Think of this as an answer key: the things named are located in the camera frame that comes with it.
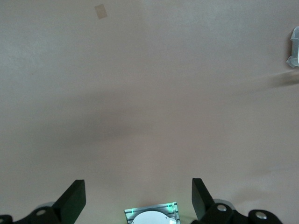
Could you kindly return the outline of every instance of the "transparent plastic object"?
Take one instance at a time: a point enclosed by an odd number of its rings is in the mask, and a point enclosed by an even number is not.
[[[291,36],[292,44],[292,56],[286,61],[293,68],[295,66],[299,67],[299,27],[296,27]]]

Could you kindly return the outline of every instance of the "screw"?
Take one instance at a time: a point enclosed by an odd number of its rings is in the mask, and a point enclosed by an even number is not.
[[[226,207],[225,207],[223,204],[218,205],[218,206],[217,206],[217,209],[218,209],[219,211],[227,211]]]
[[[43,210],[39,210],[39,211],[36,213],[36,215],[37,215],[37,216],[41,216],[41,215],[43,215],[43,214],[45,214],[45,213],[46,213],[46,210],[43,209]]]
[[[261,211],[258,211],[256,213],[256,217],[260,218],[260,219],[267,219],[267,216],[265,213],[261,212]]]

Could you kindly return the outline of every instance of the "beige surface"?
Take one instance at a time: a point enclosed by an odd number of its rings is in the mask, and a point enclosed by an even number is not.
[[[109,16],[99,20],[95,6]],[[77,223],[178,202],[191,180],[242,213],[298,223],[299,2],[0,2],[0,214],[20,219],[85,179]]]

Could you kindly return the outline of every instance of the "white round object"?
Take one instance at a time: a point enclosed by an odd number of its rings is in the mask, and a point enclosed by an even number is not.
[[[176,224],[176,220],[169,218],[162,212],[146,211],[136,216],[132,224]]]

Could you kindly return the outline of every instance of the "beige tape piece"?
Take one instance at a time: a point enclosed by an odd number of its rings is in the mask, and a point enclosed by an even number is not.
[[[95,11],[97,12],[99,20],[102,19],[102,18],[107,17],[107,12],[106,12],[106,9],[104,7],[104,4],[101,4],[99,6],[95,6]]]

